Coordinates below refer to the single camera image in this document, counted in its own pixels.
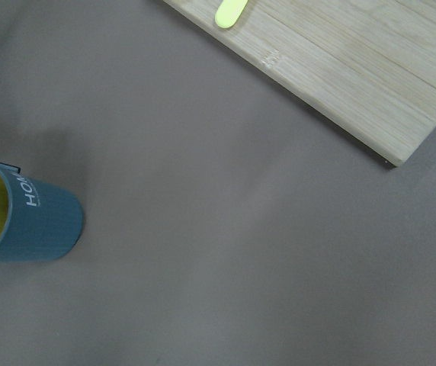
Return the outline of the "blue mug yellow inside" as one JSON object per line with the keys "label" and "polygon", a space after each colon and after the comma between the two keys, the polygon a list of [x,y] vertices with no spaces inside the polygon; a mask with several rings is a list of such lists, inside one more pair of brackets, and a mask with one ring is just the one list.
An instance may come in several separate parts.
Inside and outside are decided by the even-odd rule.
{"label": "blue mug yellow inside", "polygon": [[61,258],[77,243],[83,223],[74,194],[0,167],[0,262]]}

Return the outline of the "bamboo cutting board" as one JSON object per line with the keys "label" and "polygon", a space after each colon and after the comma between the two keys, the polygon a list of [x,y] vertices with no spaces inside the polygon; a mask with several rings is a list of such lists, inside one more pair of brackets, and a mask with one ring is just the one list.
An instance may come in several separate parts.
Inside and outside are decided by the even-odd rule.
{"label": "bamboo cutting board", "polygon": [[436,1],[217,1],[171,6],[393,165],[436,127]]}

